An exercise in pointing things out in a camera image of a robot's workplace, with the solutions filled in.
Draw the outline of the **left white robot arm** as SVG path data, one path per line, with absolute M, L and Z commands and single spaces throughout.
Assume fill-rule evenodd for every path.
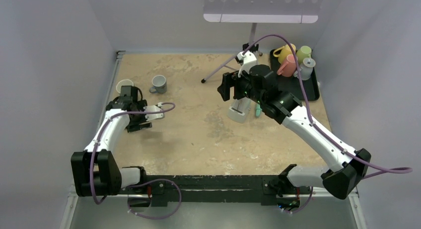
M 120 95 L 106 106 L 104 120 L 94 139 L 81 152 L 71 156 L 75 191 L 80 197 L 119 194 L 129 186 L 137 194 L 147 190 L 144 169 L 130 166 L 120 169 L 112 155 L 123 131 L 129 133 L 152 127 L 142 114 L 147 101 L 138 87 L 124 85 Z

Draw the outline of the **grey blue small mug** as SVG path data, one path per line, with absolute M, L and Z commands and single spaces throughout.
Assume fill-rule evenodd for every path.
M 156 75 L 152 78 L 152 87 L 149 89 L 149 92 L 152 94 L 164 94 L 167 92 L 167 80 L 163 75 Z

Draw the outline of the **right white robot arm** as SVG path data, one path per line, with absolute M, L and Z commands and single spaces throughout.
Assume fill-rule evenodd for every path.
M 366 149 L 356 150 L 343 143 L 310 120 L 301 101 L 288 91 L 279 88 L 277 75 L 266 65 L 253 66 L 248 73 L 235 71 L 222 75 L 217 88 L 223 101 L 248 98 L 260 104 L 263 113 L 303 139 L 326 163 L 321 168 L 305 168 L 289 165 L 279 175 L 279 188 L 290 193 L 297 187 L 319 187 L 326 189 L 338 199 L 345 199 L 365 177 L 371 160 Z

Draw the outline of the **teal cream mug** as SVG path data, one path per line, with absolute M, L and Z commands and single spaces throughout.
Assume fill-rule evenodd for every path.
M 123 79 L 120 80 L 117 84 L 116 84 L 116 91 L 120 94 L 121 93 L 121 89 L 123 86 L 134 86 L 133 81 L 131 81 L 130 79 Z

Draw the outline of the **light blue large mug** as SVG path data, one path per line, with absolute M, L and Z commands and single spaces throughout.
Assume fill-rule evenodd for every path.
M 304 58 L 299 68 L 293 74 L 294 77 L 298 78 L 298 74 L 301 75 L 303 81 L 309 80 L 313 73 L 316 62 L 313 58 Z

